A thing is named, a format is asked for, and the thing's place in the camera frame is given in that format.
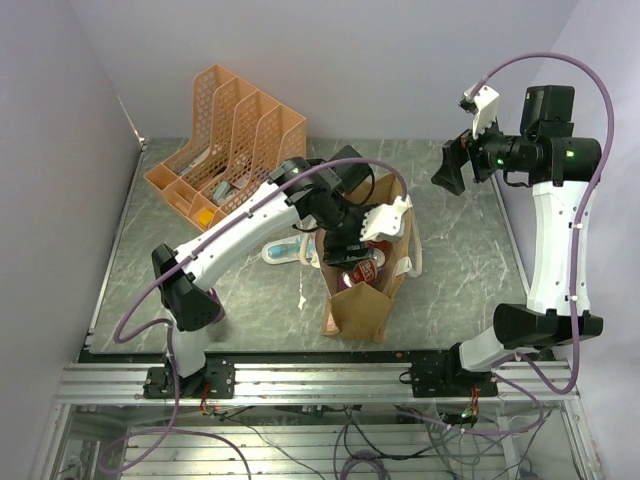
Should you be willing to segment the aluminium frame rail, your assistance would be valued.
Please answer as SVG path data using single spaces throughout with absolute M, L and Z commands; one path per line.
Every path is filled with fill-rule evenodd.
M 170 405 L 168 388 L 152 394 L 150 364 L 72 364 L 63 371 L 54 399 L 67 405 Z M 207 394 L 208 404 L 315 405 L 407 404 L 430 399 L 464 402 L 459 392 L 429 386 L 400 363 L 237 363 L 226 367 L 226 379 Z

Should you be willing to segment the burlap canvas tote bag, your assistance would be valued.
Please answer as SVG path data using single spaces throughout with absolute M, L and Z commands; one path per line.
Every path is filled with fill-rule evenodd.
M 395 296 L 407 277 L 422 273 L 415 212 L 402 185 L 387 174 L 349 194 L 374 210 L 365 222 L 365 242 L 338 250 L 325 230 L 314 235 L 319 269 L 327 289 L 322 334 L 381 344 Z

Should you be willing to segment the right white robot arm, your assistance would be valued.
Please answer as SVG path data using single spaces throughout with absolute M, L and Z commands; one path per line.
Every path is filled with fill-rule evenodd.
M 502 303 L 485 332 L 459 345 L 460 361 L 444 367 L 442 387 L 465 394 L 476 373 L 513 352 L 580 343 L 602 334 L 604 320 L 591 311 L 586 286 L 586 243 L 574 234 L 588 230 L 589 202 L 583 196 L 601 159 L 595 139 L 573 134 L 575 91 L 546 85 L 526 91 L 520 132 L 504 134 L 498 125 L 499 94 L 483 86 L 469 89 L 460 103 L 473 114 L 470 129 L 443 148 L 433 184 L 456 196 L 465 190 L 462 168 L 470 164 L 474 181 L 497 171 L 524 173 L 535 208 L 534 273 L 523 304 Z

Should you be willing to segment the blue correction tape package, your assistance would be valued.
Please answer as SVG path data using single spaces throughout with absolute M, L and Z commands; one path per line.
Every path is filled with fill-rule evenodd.
M 270 265 L 292 262 L 309 265 L 316 262 L 317 257 L 315 241 L 306 234 L 269 242 L 261 250 L 262 260 Z

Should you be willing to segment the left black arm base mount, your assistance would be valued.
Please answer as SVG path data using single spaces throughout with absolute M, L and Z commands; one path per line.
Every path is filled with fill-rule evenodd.
M 178 377 L 175 381 L 172 365 L 148 370 L 143 385 L 144 399 L 172 399 L 175 390 L 181 399 L 231 399 L 234 396 L 236 370 L 226 361 L 207 361 L 206 365 L 189 377 Z

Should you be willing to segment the orange plastic file organizer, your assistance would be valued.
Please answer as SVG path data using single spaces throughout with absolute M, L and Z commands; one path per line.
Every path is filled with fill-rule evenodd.
M 145 179 L 204 232 L 248 200 L 283 161 L 305 157 L 306 140 L 306 117 L 213 65 L 193 80 L 191 138 Z

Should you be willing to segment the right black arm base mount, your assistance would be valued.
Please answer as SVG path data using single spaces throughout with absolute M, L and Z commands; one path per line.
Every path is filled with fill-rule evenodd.
M 498 387 L 489 372 L 472 372 L 462 367 L 461 343 L 446 350 L 409 351 L 410 367 L 398 380 L 411 387 L 414 398 L 496 397 Z

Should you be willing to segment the red cola can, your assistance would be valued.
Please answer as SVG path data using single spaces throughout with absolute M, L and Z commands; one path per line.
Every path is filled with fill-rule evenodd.
M 373 259 L 365 259 L 358 262 L 352 270 L 342 275 L 342 282 L 347 287 L 353 287 L 360 283 L 373 284 L 379 276 L 378 266 Z

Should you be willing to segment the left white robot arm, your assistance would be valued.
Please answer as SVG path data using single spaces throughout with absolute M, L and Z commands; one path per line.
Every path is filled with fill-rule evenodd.
M 327 231 L 332 249 L 356 246 L 366 208 L 347 196 L 373 181 L 372 168 L 351 146 L 330 160 L 290 158 L 210 231 L 176 248 L 153 250 L 161 303 L 173 323 L 168 384 L 178 395 L 192 397 L 203 387 L 204 333 L 225 315 L 214 291 L 219 278 L 261 241 L 306 218 Z

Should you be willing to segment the purple fanta can front left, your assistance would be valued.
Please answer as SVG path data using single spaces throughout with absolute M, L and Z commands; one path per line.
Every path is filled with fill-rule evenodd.
M 225 312 L 225 309 L 224 309 L 224 307 L 223 307 L 223 305 L 221 303 L 221 300 L 220 300 L 220 298 L 219 298 L 219 296 L 218 296 L 218 294 L 217 294 L 217 292 L 216 292 L 216 290 L 214 288 L 212 288 L 210 290 L 210 294 L 211 294 L 212 300 L 213 300 L 213 302 L 215 304 L 215 308 L 214 308 L 215 315 L 212 317 L 211 323 L 212 324 L 217 324 L 221 320 L 224 319 L 226 312 Z

